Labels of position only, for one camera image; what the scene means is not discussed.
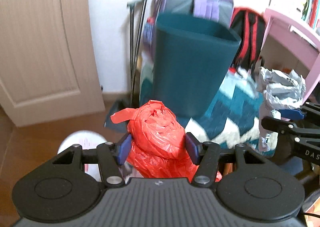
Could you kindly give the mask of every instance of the teal trash can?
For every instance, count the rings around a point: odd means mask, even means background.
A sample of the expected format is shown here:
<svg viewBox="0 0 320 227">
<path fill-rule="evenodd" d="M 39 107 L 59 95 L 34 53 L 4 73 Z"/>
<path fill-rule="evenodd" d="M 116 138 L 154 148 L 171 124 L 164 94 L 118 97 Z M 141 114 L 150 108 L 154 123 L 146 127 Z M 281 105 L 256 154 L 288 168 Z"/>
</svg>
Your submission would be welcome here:
<svg viewBox="0 0 320 227">
<path fill-rule="evenodd" d="M 204 115 L 241 39 L 214 21 L 160 14 L 156 21 L 153 98 L 177 116 Z"/>
</svg>

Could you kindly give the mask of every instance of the red plastic bag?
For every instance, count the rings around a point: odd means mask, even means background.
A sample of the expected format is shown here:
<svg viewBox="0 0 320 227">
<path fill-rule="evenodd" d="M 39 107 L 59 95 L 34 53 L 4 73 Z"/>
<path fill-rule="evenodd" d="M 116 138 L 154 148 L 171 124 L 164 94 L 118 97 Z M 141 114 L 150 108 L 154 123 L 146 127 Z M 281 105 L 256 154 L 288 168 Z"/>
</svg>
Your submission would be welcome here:
<svg viewBox="0 0 320 227">
<path fill-rule="evenodd" d="M 184 148 L 184 128 L 161 101 L 150 100 L 138 109 L 124 109 L 111 116 L 113 123 L 130 120 L 132 148 L 127 161 L 147 178 L 187 177 L 195 166 Z"/>
</svg>

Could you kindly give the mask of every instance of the wooden floor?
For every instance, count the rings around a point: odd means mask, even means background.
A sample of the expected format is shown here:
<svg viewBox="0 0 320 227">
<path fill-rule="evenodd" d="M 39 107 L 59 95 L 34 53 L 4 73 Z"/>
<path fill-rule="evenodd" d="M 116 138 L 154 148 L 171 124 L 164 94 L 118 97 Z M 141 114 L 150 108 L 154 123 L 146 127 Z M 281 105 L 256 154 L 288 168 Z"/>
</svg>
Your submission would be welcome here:
<svg viewBox="0 0 320 227">
<path fill-rule="evenodd" d="M 22 176 L 56 155 L 61 142 L 78 130 L 91 130 L 116 142 L 123 134 L 104 128 L 102 113 L 16 128 L 0 107 L 0 227 L 19 219 L 11 200 L 14 184 Z"/>
</svg>

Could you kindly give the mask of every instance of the door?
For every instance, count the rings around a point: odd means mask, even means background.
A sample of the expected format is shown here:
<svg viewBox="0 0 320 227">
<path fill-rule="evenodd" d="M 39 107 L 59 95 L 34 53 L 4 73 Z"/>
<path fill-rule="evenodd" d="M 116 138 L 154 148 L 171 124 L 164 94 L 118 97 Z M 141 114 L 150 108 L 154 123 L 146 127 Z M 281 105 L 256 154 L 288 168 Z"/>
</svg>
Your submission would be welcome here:
<svg viewBox="0 0 320 227">
<path fill-rule="evenodd" d="M 0 0 L 0 104 L 17 126 L 104 110 L 88 0 Z"/>
</svg>

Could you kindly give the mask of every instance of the ribbed gray panel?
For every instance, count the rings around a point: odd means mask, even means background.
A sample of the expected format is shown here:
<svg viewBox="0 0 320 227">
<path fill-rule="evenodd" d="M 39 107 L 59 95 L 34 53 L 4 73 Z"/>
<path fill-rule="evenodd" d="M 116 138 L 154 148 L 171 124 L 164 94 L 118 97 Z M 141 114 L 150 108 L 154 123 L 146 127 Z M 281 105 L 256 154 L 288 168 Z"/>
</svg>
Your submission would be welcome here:
<svg viewBox="0 0 320 227">
<path fill-rule="evenodd" d="M 15 226 L 303 227 L 294 218 L 279 223 L 256 223 L 239 218 L 222 207 L 209 189 L 193 187 L 187 179 L 143 178 L 133 178 L 123 188 L 108 190 L 92 211 L 78 219 L 55 224 L 21 219 Z"/>
</svg>

